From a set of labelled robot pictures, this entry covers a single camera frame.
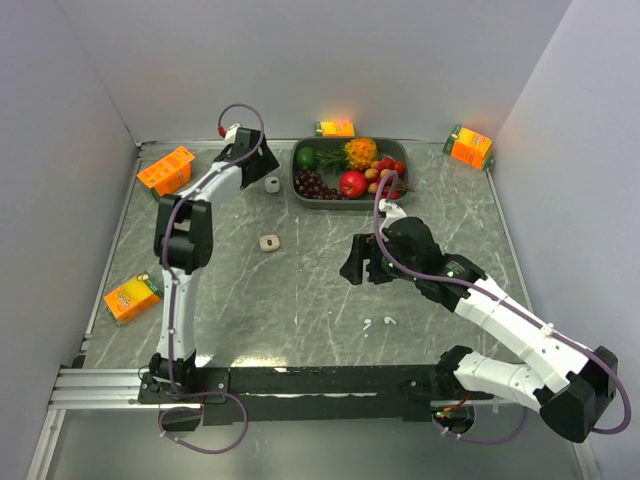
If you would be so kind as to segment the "pink earbuds charging case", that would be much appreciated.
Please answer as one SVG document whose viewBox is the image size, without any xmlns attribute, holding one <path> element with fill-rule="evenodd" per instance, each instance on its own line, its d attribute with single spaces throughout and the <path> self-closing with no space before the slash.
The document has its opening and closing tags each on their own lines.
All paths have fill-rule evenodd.
<svg viewBox="0 0 640 480">
<path fill-rule="evenodd" d="M 263 252 L 273 252 L 280 248 L 281 242 L 277 235 L 268 234 L 259 239 L 259 247 Z"/>
</svg>

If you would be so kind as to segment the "white earbuds charging case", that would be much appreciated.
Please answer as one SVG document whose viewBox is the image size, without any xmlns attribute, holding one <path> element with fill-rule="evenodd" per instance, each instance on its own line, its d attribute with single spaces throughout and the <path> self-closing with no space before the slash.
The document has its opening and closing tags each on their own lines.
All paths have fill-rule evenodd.
<svg viewBox="0 0 640 480">
<path fill-rule="evenodd" d="M 269 176 L 264 181 L 264 189 L 268 194 L 276 194 L 281 190 L 281 183 L 278 177 Z"/>
</svg>

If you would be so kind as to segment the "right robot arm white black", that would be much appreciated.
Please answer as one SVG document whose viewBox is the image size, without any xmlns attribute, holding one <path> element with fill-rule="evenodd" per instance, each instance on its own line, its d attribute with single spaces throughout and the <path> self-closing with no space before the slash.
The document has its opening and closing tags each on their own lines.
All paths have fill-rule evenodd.
<svg viewBox="0 0 640 480">
<path fill-rule="evenodd" d="M 467 347 L 450 349 L 436 375 L 448 398 L 470 391 L 509 400 L 538 413 L 562 438 L 582 443 L 616 395 L 618 359 L 610 350 L 576 343 L 535 317 L 469 259 L 442 252 L 417 217 L 385 220 L 374 233 L 354 235 L 340 274 L 353 285 L 406 280 L 518 358 L 512 364 Z"/>
</svg>

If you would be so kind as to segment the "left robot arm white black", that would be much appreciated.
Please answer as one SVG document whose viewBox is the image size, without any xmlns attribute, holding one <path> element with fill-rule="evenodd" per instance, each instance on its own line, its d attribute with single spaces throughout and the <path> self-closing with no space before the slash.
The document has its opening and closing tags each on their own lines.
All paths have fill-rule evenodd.
<svg viewBox="0 0 640 480">
<path fill-rule="evenodd" d="M 192 186 L 159 200 L 153 248 L 162 267 L 164 299 L 161 333 L 149 371 L 176 402 L 192 398 L 199 383 L 195 306 L 201 275 L 213 253 L 215 213 L 231 195 L 278 167 L 264 133 L 239 127 Z"/>
</svg>

